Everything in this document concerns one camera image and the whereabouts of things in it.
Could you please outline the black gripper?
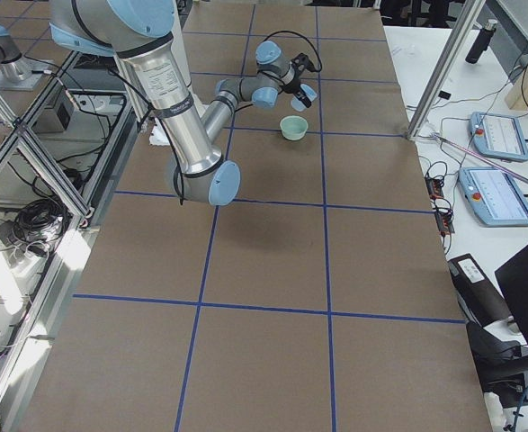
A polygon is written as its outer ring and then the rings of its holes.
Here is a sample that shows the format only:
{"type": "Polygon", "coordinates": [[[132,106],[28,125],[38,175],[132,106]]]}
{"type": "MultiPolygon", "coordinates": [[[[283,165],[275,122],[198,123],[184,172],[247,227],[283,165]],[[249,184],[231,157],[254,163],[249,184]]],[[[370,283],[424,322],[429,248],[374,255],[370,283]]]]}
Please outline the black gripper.
{"type": "Polygon", "coordinates": [[[306,66],[291,62],[286,74],[282,77],[282,90],[288,95],[295,95],[296,107],[310,107],[311,101],[301,86],[301,75],[306,71],[306,66]]]}

